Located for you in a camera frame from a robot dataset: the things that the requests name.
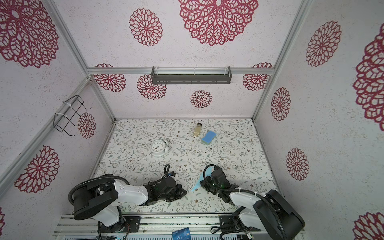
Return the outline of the white alarm clock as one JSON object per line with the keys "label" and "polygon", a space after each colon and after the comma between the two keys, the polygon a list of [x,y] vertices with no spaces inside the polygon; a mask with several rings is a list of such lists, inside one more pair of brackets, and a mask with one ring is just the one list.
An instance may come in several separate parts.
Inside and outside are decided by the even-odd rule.
{"label": "white alarm clock", "polygon": [[151,154],[156,158],[163,157],[170,152],[172,146],[168,140],[155,140],[150,145]]}

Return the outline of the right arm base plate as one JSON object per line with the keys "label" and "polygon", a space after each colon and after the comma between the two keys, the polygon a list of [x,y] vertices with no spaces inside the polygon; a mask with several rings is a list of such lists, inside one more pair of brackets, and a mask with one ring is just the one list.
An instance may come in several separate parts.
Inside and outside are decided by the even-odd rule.
{"label": "right arm base plate", "polygon": [[247,228],[242,221],[240,220],[239,216],[233,216],[233,215],[222,215],[219,216],[220,220],[220,227],[225,231],[238,231],[243,230]]}

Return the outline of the black wall shelf rack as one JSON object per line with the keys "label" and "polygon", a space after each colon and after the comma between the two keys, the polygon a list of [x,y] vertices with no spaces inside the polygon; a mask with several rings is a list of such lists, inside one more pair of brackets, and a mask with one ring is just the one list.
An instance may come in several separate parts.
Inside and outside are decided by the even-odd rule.
{"label": "black wall shelf rack", "polygon": [[232,76],[230,67],[214,74],[208,73],[208,71],[198,73],[196,69],[192,74],[161,74],[158,69],[153,67],[150,79],[153,85],[229,85]]}

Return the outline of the blue card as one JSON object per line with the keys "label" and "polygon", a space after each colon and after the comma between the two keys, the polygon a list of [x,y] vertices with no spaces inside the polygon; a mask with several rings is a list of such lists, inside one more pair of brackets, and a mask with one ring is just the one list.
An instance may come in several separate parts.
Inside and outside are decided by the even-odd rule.
{"label": "blue card", "polygon": [[184,228],[172,232],[172,240],[191,240],[191,233],[189,228]]}

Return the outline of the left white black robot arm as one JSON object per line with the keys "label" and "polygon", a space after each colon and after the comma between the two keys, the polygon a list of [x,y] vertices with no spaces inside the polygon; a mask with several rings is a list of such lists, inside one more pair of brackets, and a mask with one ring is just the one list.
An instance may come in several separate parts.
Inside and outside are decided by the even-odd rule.
{"label": "left white black robot arm", "polygon": [[119,203],[149,206],[158,201],[171,203],[186,194],[176,182],[174,172],[143,186],[130,185],[123,177],[106,174],[73,187],[68,200],[74,207],[75,220],[94,219],[109,232],[118,232],[127,225]]}

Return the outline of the light blue paper sheet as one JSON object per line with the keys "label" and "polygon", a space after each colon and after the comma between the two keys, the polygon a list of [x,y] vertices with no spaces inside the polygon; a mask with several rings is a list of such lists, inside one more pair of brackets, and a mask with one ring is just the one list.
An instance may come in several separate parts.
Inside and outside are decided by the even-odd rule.
{"label": "light blue paper sheet", "polygon": [[[213,171],[213,168],[212,167],[209,167],[207,170],[206,170],[206,173],[205,173],[205,176],[206,178],[208,176],[211,176],[212,174],[212,171]],[[197,183],[195,184],[195,186],[192,188],[191,192],[194,192],[195,190],[197,190],[198,188],[201,187],[201,181],[204,180],[204,174],[201,174],[199,180],[197,181]]]}

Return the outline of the small yellow liquid jar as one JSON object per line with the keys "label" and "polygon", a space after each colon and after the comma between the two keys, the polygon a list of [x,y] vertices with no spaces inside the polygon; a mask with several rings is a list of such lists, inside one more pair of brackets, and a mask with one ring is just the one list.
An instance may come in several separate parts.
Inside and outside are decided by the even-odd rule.
{"label": "small yellow liquid jar", "polygon": [[195,137],[198,137],[200,135],[201,130],[202,130],[202,126],[203,125],[201,123],[196,124],[196,127],[194,129],[194,133],[193,133]]}

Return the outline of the blue green sponge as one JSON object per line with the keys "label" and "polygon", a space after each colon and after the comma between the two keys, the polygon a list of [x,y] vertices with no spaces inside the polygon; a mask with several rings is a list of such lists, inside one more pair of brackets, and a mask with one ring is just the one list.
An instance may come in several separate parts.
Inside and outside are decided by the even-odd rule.
{"label": "blue green sponge", "polygon": [[212,132],[212,131],[208,131],[206,133],[206,135],[202,138],[202,142],[206,145],[209,145],[213,140],[214,138],[217,136],[217,134],[215,132]]}

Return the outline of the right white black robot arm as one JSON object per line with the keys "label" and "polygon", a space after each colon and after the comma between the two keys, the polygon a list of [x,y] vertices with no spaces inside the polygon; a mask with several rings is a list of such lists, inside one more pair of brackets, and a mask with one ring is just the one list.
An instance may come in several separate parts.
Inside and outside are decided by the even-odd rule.
{"label": "right white black robot arm", "polygon": [[225,235],[245,233],[252,230],[267,232],[273,240],[293,240],[305,228],[304,219],[276,190],[260,194],[231,184],[222,168],[210,164],[202,173],[200,185],[207,192],[218,196],[223,202],[238,206],[232,213],[232,223],[225,227],[214,226],[211,233],[220,231]]}

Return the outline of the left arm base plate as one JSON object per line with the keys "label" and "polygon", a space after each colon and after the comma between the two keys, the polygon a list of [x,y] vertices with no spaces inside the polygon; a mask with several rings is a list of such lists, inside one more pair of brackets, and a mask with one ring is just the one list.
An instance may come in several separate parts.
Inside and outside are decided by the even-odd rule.
{"label": "left arm base plate", "polygon": [[98,231],[100,233],[137,233],[139,231],[140,223],[140,216],[120,217],[117,223],[109,227],[106,227],[101,223],[98,227]]}

